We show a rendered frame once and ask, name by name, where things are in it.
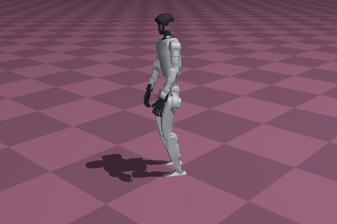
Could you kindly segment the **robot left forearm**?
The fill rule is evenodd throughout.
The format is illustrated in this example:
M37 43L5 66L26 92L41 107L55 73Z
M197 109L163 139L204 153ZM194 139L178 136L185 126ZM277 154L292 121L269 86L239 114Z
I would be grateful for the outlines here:
M165 97L167 95L169 95L171 93L171 91L172 91L171 88L173 87L174 83L176 82L175 78L176 78L176 70L174 68L170 68L168 70L168 76L166 78L165 86L163 87L163 91L160 94L160 98L162 98L163 100L165 99Z

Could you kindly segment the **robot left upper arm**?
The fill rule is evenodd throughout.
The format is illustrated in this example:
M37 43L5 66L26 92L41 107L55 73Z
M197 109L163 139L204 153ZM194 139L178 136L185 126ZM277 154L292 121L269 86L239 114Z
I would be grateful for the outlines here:
M177 41L172 40L170 41L168 48L171 53L172 68L176 70L177 76L179 73L181 44Z

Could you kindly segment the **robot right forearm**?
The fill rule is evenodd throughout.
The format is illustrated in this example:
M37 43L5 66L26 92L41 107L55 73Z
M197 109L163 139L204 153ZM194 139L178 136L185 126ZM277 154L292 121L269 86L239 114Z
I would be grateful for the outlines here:
M153 67L152 74L150 76L150 80L149 80L149 83L148 83L148 84L152 85L151 90L154 89L159 74L160 74L160 71Z

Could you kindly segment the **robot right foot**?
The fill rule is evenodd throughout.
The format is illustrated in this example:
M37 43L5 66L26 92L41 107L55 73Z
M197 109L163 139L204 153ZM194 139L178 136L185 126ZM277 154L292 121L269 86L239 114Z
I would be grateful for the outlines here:
M169 161L166 163L167 165L173 165L172 161ZM182 164L182 161L180 161L180 164Z

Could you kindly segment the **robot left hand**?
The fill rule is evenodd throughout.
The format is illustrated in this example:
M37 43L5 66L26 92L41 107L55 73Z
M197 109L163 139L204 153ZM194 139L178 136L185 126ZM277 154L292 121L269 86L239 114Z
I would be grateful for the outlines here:
M155 116L158 116L159 117L159 112L160 112L160 117L162 117L162 110L164 108L164 102L166 102L168 98L168 95L165 97L165 99L163 100L162 98L160 98L159 96L159 100L157 100L153 105L152 105L152 108L154 107L153 109L153 114L155 114ZM158 110L158 111L157 111ZM154 112L155 111L155 112ZM157 113L157 114L156 114Z

